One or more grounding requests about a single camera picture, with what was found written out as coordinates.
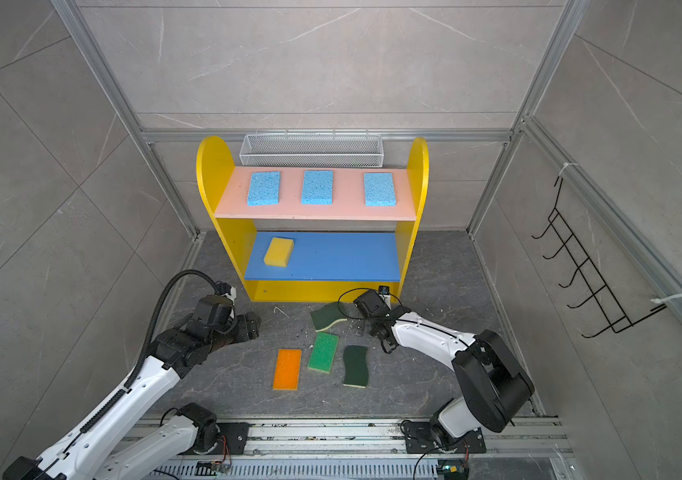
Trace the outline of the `yellow sponge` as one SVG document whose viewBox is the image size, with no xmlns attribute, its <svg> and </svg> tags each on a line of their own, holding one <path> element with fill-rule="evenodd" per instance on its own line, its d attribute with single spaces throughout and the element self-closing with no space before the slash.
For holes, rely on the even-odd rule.
<svg viewBox="0 0 682 480">
<path fill-rule="evenodd" d="M 266 266 L 286 268 L 289 264 L 293 249 L 293 239 L 273 237 L 264 254 L 263 262 Z"/>
</svg>

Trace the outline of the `light blue cellulose sponge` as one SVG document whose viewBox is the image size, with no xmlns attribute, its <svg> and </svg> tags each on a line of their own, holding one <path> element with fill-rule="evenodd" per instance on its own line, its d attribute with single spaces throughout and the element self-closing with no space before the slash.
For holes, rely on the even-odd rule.
<svg viewBox="0 0 682 480">
<path fill-rule="evenodd" d="M 366 207 L 393 207 L 397 204 L 392 173 L 364 173 L 363 182 Z"/>
</svg>

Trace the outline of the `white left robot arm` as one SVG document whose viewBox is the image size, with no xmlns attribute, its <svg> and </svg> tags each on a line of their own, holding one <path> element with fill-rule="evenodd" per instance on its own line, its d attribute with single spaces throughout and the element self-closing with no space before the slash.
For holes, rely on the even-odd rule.
<svg viewBox="0 0 682 480">
<path fill-rule="evenodd" d="M 20 456 L 4 479 L 140 479 L 169 458 L 186 452 L 209 453 L 223 445 L 217 417 L 189 403 L 154 432 L 118 453 L 114 448 L 144 414 L 214 351 L 259 336 L 261 319 L 253 312 L 231 317 L 222 332 L 191 316 L 149 344 L 135 379 L 115 388 L 89 414 L 39 456 Z"/>
</svg>

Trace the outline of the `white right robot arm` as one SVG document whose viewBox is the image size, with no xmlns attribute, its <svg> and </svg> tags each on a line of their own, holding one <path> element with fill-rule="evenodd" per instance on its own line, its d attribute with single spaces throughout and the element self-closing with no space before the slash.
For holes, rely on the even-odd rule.
<svg viewBox="0 0 682 480">
<path fill-rule="evenodd" d="M 370 334 L 383 347 L 418 351 L 456 375 L 461 396 L 440 407 L 429 422 L 438 448 L 453 449 L 480 429 L 502 432 L 535 393 L 532 379 L 494 331 L 460 332 L 401 305 L 378 311 L 370 321 Z"/>
</svg>

